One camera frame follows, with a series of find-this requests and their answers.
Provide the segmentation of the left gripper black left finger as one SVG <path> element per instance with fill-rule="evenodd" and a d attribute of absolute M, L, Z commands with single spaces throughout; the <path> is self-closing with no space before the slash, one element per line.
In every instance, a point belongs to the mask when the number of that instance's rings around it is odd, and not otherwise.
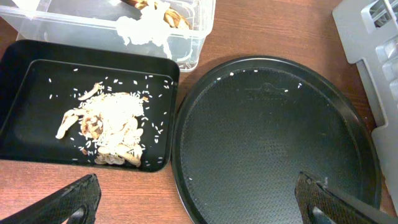
<path fill-rule="evenodd" d="M 96 174 L 88 174 L 1 223 L 94 223 L 101 199 Z"/>

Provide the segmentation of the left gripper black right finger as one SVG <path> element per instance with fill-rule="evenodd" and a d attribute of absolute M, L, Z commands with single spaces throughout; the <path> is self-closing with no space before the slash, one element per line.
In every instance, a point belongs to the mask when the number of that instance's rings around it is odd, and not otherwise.
<path fill-rule="evenodd" d="M 304 223 L 397 224 L 397 218 L 329 187 L 306 172 L 298 175 L 295 198 Z"/>

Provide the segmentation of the food scraps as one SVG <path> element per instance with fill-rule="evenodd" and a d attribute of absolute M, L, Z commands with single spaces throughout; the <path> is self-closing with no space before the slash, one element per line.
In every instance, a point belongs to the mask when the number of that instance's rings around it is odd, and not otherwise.
<path fill-rule="evenodd" d="M 66 100 L 51 132 L 97 166 L 157 171 L 170 158 L 170 134 L 177 90 L 171 75 L 72 69 L 72 77 L 51 77 L 67 93 L 51 90 L 49 101 Z"/>

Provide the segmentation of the white tissue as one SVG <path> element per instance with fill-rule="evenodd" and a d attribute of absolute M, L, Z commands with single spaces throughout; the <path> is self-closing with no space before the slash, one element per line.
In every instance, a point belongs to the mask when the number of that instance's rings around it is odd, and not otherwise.
<path fill-rule="evenodd" d="M 164 21 L 166 11 L 170 4 L 156 1 L 148 1 L 148 6 L 141 9 L 141 17 L 138 20 L 122 16 L 116 21 L 116 31 L 123 38 L 124 45 L 144 45 L 152 42 L 163 51 L 168 59 L 172 58 L 167 39 L 170 35 L 170 26 Z"/>

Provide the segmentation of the grey dishwasher rack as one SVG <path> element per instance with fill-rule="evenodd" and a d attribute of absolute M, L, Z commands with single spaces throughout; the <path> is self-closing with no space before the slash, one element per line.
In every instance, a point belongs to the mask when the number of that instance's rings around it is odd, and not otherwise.
<path fill-rule="evenodd" d="M 343 0 L 332 12 L 376 122 L 372 139 L 397 204 L 397 0 Z"/>

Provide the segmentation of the round black tray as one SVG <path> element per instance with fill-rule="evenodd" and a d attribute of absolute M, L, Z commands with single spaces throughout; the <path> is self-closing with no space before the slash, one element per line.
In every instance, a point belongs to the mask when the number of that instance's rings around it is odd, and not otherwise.
<path fill-rule="evenodd" d="M 381 168 L 350 100 L 276 57 L 210 70 L 178 110 L 172 170 L 194 223 L 301 223 L 301 171 L 379 208 Z"/>

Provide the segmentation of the black rectangular tray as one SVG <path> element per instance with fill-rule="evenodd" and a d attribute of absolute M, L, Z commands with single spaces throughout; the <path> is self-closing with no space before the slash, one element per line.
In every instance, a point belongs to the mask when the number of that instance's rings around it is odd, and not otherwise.
<path fill-rule="evenodd" d="M 170 159 L 179 76 L 166 58 L 19 40 L 1 59 L 1 158 L 94 166 L 98 145 L 78 124 L 61 139 L 56 133 L 64 113 L 99 83 L 102 93 L 143 99 L 138 170 L 161 170 Z"/>

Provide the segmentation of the clear plastic bin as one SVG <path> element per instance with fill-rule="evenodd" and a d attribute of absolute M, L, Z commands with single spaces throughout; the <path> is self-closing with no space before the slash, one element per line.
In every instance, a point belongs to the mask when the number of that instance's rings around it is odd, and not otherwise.
<path fill-rule="evenodd" d="M 169 3 L 192 27 L 192 30 L 170 27 L 167 39 L 171 60 L 181 71 L 191 72 L 213 28 L 216 1 L 162 2 Z M 163 47 L 152 42 L 124 45 L 116 31 L 116 21 L 122 16 L 138 20 L 141 11 L 125 2 L 110 0 L 1 0 L 1 17 L 26 39 L 167 58 Z"/>

